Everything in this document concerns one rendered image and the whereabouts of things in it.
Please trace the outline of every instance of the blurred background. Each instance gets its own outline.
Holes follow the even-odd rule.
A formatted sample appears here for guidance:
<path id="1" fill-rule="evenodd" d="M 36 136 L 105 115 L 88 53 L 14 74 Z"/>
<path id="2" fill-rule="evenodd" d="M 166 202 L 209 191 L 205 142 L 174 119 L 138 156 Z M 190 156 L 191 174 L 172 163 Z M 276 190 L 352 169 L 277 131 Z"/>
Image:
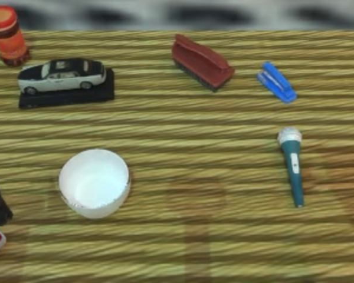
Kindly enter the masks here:
<path id="1" fill-rule="evenodd" d="M 9 0 L 23 29 L 354 29 L 354 0 Z"/>

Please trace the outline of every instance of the microphone handle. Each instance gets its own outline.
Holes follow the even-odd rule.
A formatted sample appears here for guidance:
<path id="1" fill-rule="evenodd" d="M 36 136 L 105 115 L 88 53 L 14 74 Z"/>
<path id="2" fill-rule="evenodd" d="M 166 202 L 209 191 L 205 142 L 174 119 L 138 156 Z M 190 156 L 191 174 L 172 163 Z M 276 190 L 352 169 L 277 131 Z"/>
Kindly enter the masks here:
<path id="1" fill-rule="evenodd" d="M 284 158 L 286 160 L 287 170 L 291 184 L 291 192 L 295 207 L 304 206 L 303 183 L 301 181 L 300 170 L 300 143 L 298 141 L 285 141 L 282 144 Z"/>

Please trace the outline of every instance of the orange bottle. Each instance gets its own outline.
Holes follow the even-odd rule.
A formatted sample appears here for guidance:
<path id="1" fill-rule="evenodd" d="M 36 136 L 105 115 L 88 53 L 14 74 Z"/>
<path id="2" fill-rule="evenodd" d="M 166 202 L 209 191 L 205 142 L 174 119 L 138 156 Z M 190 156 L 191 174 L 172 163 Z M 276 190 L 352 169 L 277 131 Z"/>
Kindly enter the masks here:
<path id="1" fill-rule="evenodd" d="M 8 66 L 22 65 L 30 58 L 29 48 L 10 6 L 0 6 L 0 58 Z"/>

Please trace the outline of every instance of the wooden surface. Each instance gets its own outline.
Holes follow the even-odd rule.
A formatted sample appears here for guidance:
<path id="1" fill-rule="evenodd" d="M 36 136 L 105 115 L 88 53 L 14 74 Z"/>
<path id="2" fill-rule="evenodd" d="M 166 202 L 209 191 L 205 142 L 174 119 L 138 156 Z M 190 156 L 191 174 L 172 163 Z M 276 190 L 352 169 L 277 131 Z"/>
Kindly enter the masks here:
<path id="1" fill-rule="evenodd" d="M 354 283 L 354 32 L 186 32 L 236 76 L 210 93 L 176 70 L 173 32 L 26 32 L 33 60 L 81 55 L 116 72 L 116 100 L 20 111 L 0 63 L 0 283 Z M 255 79 L 272 61 L 298 99 Z M 303 133 L 295 209 L 278 131 Z M 74 154 L 123 156 L 132 192 L 85 220 L 58 195 Z"/>

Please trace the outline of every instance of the brush bristles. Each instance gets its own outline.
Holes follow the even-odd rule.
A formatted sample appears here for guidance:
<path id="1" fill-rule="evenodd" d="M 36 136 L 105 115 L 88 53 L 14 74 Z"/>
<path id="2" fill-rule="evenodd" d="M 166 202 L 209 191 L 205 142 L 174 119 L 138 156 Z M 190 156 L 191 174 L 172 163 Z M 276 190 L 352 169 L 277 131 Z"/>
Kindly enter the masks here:
<path id="1" fill-rule="evenodd" d="M 225 81 L 224 83 L 222 83 L 221 85 L 219 85 L 218 87 L 214 87 L 213 85 L 211 85 L 209 82 L 205 81 L 204 79 L 202 79 L 200 76 L 198 76 L 197 74 L 195 74 L 194 72 L 192 72 L 191 70 L 187 69 L 184 65 L 182 65 L 180 62 L 177 62 L 176 60 L 174 60 L 175 65 L 177 68 L 179 68 L 181 71 L 183 71 L 185 74 L 191 76 L 194 80 L 196 80 L 197 82 L 199 82 L 200 84 L 202 84 L 204 87 L 208 88 L 209 90 L 211 90 L 213 93 L 216 93 L 227 81 Z"/>

